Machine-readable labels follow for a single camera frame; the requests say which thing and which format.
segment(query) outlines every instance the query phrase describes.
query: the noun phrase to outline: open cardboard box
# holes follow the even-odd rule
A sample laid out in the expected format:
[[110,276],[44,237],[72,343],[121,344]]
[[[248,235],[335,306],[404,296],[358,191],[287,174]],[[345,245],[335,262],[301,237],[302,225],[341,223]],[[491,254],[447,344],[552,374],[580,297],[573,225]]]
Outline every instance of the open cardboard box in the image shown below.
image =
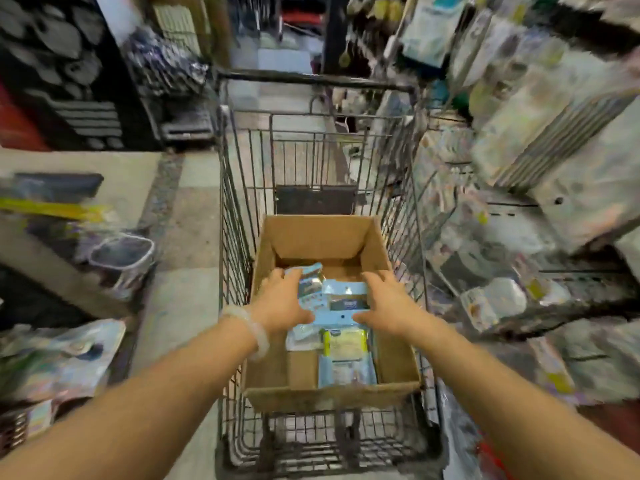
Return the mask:
[[[375,217],[268,216],[256,256],[252,299],[275,267],[323,264],[326,278],[362,281],[361,272],[391,269]],[[401,404],[420,387],[412,348],[404,340],[374,333],[378,384],[318,388],[318,352],[287,352],[286,333],[271,338],[268,354],[244,364],[243,391],[256,411],[311,412]]]

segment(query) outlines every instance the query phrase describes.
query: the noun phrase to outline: metal shopping cart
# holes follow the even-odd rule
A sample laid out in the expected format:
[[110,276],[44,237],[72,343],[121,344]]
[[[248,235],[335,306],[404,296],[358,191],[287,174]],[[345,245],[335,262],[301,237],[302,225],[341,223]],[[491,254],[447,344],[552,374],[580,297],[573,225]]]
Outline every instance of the metal shopping cart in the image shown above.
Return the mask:
[[[425,259],[410,170],[412,111],[342,115],[354,118],[358,129],[345,133],[335,129],[340,115],[332,111],[330,96],[333,87],[393,91],[408,96],[415,107],[417,91],[344,77],[226,72],[216,80],[223,102],[229,83],[238,81],[260,83],[268,94],[261,100],[268,101],[269,94],[297,95],[301,107],[240,111],[220,106],[220,307],[249,300],[266,214],[378,215],[398,279],[424,302]],[[269,92],[270,86],[277,90]],[[391,467],[441,478],[448,457],[439,426],[440,396],[428,362],[419,353],[417,360],[424,385],[403,407],[306,415],[254,411],[243,397],[243,370],[238,368],[219,401],[216,477],[255,480]]]

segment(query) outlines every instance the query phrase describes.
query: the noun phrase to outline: wire mesh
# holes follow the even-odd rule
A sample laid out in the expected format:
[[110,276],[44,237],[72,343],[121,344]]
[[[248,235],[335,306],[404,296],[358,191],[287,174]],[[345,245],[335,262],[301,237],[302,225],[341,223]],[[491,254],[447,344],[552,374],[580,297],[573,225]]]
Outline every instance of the wire mesh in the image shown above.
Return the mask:
[[[335,115],[325,110],[328,97],[319,88],[297,91],[300,111],[221,108],[228,120],[220,133],[221,306],[248,302],[262,219],[282,213],[289,187],[323,195],[345,190],[336,205],[345,209],[346,202],[346,211],[334,213],[379,216],[397,278],[424,303],[424,259],[410,170],[412,117]],[[336,116],[356,133],[340,131],[340,125],[336,129]],[[265,471],[317,476],[434,461],[442,448],[435,426],[440,423],[436,384],[419,353],[417,361],[424,387],[404,407],[311,415],[254,411],[242,396],[238,368],[220,400],[227,467],[252,477]]]

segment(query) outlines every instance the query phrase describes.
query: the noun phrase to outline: white bracelet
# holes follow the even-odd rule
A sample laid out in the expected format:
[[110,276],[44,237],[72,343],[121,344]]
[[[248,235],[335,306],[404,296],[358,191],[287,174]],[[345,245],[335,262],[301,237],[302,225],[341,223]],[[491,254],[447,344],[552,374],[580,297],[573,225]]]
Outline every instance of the white bracelet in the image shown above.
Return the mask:
[[220,318],[227,316],[242,318],[242,320],[249,325],[256,342],[258,342],[258,352],[251,355],[249,359],[260,360],[267,355],[267,352],[269,351],[269,336],[267,335],[267,331],[262,325],[260,325],[260,323],[256,323],[251,320],[251,314],[246,308],[236,305],[227,305],[220,312]]

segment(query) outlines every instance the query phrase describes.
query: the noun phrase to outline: person's right arm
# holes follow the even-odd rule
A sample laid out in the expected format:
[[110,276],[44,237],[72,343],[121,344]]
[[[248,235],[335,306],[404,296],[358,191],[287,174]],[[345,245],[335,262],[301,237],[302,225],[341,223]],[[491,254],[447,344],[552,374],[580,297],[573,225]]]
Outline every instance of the person's right arm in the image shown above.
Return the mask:
[[640,479],[634,451],[420,309],[393,273],[364,275],[372,310],[356,320],[419,348],[516,480]]

